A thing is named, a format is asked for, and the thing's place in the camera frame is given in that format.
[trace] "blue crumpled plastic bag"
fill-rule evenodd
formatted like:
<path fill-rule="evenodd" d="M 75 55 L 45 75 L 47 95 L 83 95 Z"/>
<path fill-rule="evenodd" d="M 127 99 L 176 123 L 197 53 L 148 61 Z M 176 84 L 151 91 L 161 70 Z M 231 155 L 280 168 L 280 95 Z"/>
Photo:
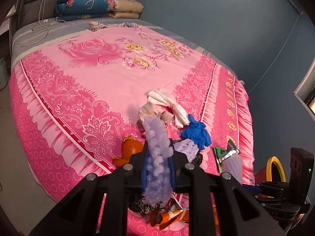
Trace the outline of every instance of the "blue crumpled plastic bag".
<path fill-rule="evenodd" d="M 199 150 L 203 150 L 204 146 L 209 146 L 212 143 L 210 135 L 205 129 L 206 125 L 201 121 L 196 121 L 191 114 L 188 115 L 188 119 L 190 124 L 188 128 L 181 133 L 181 137 L 183 139 L 189 138 L 198 145 Z"/>

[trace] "bed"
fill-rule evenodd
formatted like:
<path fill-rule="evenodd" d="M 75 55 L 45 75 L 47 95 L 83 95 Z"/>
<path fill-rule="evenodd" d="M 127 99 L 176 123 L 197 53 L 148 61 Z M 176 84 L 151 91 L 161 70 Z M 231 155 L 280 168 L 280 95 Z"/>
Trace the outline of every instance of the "bed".
<path fill-rule="evenodd" d="M 93 20 L 112 26 L 92 32 L 89 19 L 64 24 L 50 18 L 22 27 L 12 39 L 12 114 L 30 170 L 46 193 L 58 202 L 88 173 L 111 173 L 124 137 L 143 143 L 138 111 L 157 88 L 172 92 L 205 123 L 213 142 L 201 152 L 206 172 L 218 174 L 211 147 L 232 139 L 241 152 L 243 183 L 254 184 L 248 96 L 235 73 L 203 48 L 145 21 Z M 137 25 L 114 26 L 124 22 Z M 44 26 L 47 34 L 40 33 Z M 174 122 L 167 127 L 173 139 L 180 132 Z M 176 198 L 187 206 L 185 196 Z M 181 221 L 160 231 L 148 219 L 129 210 L 128 233 L 188 234 Z"/>

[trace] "blue cloth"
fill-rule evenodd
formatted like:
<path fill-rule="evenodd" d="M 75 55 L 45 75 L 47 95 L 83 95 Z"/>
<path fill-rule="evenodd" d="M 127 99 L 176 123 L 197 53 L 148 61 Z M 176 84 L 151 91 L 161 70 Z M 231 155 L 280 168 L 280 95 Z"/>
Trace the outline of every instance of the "blue cloth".
<path fill-rule="evenodd" d="M 181 133 L 181 137 L 183 139 L 189 138 L 198 145 L 199 150 L 203 150 L 204 146 L 209 146 L 212 143 L 210 135 L 205 129 L 206 125 L 201 121 L 196 121 L 191 114 L 188 115 L 188 119 L 190 124 L 188 128 Z"/>
<path fill-rule="evenodd" d="M 105 16 L 113 7 L 114 0 L 57 0 L 55 16 L 56 20 L 96 18 Z"/>

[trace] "wall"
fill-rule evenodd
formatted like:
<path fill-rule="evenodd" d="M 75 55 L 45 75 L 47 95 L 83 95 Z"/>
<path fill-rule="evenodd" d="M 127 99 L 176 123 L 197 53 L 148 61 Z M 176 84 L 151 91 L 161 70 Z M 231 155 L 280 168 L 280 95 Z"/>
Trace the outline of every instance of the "wall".
<path fill-rule="evenodd" d="M 209 50 L 251 90 L 297 18 L 287 0 L 138 0 L 141 19 Z"/>
<path fill-rule="evenodd" d="M 289 177 L 290 148 L 315 154 L 315 122 L 293 95 L 315 57 L 315 27 L 304 14 L 266 75 L 250 92 L 256 170 L 277 156 Z M 315 203 L 315 178 L 309 197 Z"/>

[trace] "large pink rose print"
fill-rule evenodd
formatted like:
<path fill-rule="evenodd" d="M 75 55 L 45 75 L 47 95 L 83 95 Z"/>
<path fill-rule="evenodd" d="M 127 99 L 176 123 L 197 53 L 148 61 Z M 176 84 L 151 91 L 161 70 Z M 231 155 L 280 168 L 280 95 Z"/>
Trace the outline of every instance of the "large pink rose print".
<path fill-rule="evenodd" d="M 112 60 L 123 58 L 122 49 L 118 45 L 107 43 L 101 38 L 78 44 L 69 40 L 59 49 L 73 58 L 68 64 L 71 67 L 97 66 L 98 63 L 106 65 Z"/>

